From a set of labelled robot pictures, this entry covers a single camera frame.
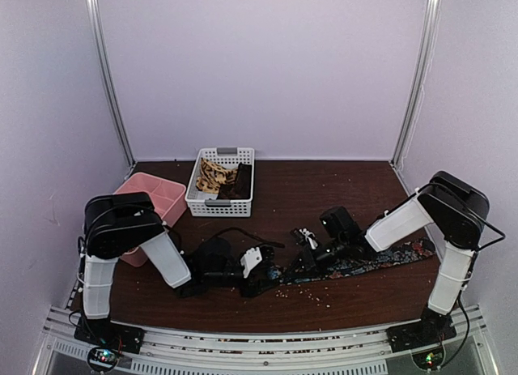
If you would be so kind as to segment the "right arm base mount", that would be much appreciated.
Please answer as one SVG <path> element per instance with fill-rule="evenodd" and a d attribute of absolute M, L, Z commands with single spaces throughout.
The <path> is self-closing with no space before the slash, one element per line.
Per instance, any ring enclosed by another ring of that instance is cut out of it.
<path fill-rule="evenodd" d="M 442 317 L 392 326 L 386 330 L 386 334 L 391 350 L 395 353 L 438 344 L 456 337 L 457 332 L 452 319 Z"/>

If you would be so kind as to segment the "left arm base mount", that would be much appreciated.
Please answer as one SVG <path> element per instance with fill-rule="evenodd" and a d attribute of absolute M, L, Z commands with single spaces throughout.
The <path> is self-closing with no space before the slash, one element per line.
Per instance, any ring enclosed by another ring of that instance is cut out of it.
<path fill-rule="evenodd" d="M 135 326 L 117 324 L 111 319 L 87 319 L 80 317 L 75 328 L 74 338 L 96 346 L 113 349 L 117 352 L 138 354 L 145 331 Z"/>

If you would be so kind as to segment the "navy floral patterned tie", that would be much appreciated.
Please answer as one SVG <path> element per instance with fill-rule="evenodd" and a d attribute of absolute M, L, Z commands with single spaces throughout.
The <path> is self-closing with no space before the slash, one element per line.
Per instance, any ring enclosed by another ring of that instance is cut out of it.
<path fill-rule="evenodd" d="M 436 255 L 435 245 L 426 237 L 394 245 L 368 260 L 339 257 L 328 266 L 305 263 L 298 257 L 287 268 L 271 266 L 266 270 L 264 283 L 270 287 L 293 285 L 322 280 L 340 279 L 366 274 L 370 271 L 420 262 Z"/>

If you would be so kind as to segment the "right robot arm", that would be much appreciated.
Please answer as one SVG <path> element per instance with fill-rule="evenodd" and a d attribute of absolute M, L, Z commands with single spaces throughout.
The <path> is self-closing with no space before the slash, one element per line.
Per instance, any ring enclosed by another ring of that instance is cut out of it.
<path fill-rule="evenodd" d="M 392 247 L 409 235 L 435 225 L 443 234 L 445 249 L 434 287 L 420 318 L 401 327 L 402 333 L 414 328 L 420 343 L 433 343 L 451 321 L 454 308 L 462 308 L 462 292 L 467 288 L 479 252 L 479 241 L 485 228 L 505 234 L 487 222 L 490 203 L 480 190 L 454 177 L 437 172 L 427 184 L 391 210 L 379 215 L 367 228 L 361 229 L 345 207 L 325 211 L 320 222 L 329 235 L 324 245 L 313 232 L 295 230 L 303 244 L 300 263 L 291 266 L 282 283 L 292 284 L 324 279 L 337 272 L 338 264 L 348 262 L 366 268 L 382 263 Z"/>

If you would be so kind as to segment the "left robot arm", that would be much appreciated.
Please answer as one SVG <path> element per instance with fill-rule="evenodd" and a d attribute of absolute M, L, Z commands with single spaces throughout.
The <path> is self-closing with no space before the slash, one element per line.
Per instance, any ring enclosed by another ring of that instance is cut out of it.
<path fill-rule="evenodd" d="M 183 298 L 200 295 L 212 287 L 253 289 L 253 272 L 272 260 L 280 247 L 241 229 L 257 242 L 238 258 L 224 239 L 228 230 L 203 241 L 183 255 L 169 233 L 171 227 L 155 210 L 145 192 L 110 194 L 92 198 L 84 210 L 83 235 L 78 239 L 81 258 L 83 305 L 81 322 L 86 334 L 100 346 L 117 337 L 110 320 L 113 274 L 123 254 L 140 249 L 161 274 L 163 281 Z"/>

